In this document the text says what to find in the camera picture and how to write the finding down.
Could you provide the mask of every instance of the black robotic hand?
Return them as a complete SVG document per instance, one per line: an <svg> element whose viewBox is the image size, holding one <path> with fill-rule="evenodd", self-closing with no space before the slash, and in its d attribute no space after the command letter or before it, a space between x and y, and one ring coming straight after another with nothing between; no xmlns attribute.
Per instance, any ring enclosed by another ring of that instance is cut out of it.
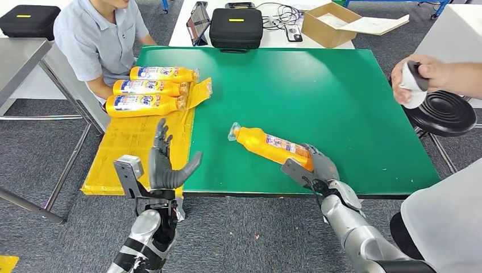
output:
<svg viewBox="0 0 482 273"><path fill-rule="evenodd" d="M154 146L149 152L148 169L151 189L178 188L201 164L202 152L196 152L184 168L174 171L169 160L169 145L172 135L166 138L167 130L168 126L165 124L165 118L163 118L157 124Z"/></svg>

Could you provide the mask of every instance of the man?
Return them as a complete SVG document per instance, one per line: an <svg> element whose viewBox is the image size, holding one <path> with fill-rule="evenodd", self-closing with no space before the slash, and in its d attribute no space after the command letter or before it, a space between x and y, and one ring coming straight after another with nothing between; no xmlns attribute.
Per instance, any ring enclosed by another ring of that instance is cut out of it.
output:
<svg viewBox="0 0 482 273"><path fill-rule="evenodd" d="M400 88L407 60L421 63L429 92L445 90L482 99L482 64L444 64L411 55L392 71L393 94L408 103L410 91ZM482 272L482 159L427 189L414 192L390 223L395 242L408 256L424 259L442 273Z"/></svg>
<svg viewBox="0 0 482 273"><path fill-rule="evenodd" d="M156 45L134 0L73 0L53 26L55 42L101 105L128 78L134 39Z"/></svg>

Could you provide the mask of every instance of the silver robotic arm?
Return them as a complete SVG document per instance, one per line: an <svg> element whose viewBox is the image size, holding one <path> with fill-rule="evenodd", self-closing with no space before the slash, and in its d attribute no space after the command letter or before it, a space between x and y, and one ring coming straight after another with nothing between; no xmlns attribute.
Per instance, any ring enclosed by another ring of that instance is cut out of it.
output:
<svg viewBox="0 0 482 273"><path fill-rule="evenodd" d="M175 243L181 213L177 209L174 189L182 186L199 167L202 154L197 152L183 169L174 171L169 160L172 136L166 138L167 129L165 119L162 119L149 152L149 192L138 182L144 171L137 156L123 155L114 162L124 193L136 201L137 218L108 273L160 273ZM139 200L147 203L141 213Z"/></svg>
<svg viewBox="0 0 482 273"><path fill-rule="evenodd" d="M371 226L353 189L339 181L335 164L315 147L304 146L310 152L314 171L307 171L292 159L281 170L313 191L325 222L335 232L357 273L435 273L425 261L408 257Z"/></svg>

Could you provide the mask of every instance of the light blue shirt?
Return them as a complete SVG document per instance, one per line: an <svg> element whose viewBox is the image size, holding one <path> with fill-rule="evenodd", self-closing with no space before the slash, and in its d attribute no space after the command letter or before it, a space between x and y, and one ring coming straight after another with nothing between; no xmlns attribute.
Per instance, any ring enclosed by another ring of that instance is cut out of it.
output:
<svg viewBox="0 0 482 273"><path fill-rule="evenodd" d="M127 8L115 10L115 22L102 17L89 0L74 0L55 20L55 42L80 81L103 75L104 82L112 86L128 78L135 63L134 39L146 37L149 31L134 0Z"/></svg>

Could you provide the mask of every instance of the white controller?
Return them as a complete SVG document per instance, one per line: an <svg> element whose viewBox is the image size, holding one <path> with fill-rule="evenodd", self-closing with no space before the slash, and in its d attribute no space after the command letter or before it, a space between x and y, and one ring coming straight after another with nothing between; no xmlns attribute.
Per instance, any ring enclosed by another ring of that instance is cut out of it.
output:
<svg viewBox="0 0 482 273"><path fill-rule="evenodd" d="M412 99L408 103L403 104L407 109L419 107L427 96L429 80L418 73L419 66L420 63L407 61L402 68L402 83L400 87L412 92Z"/></svg>

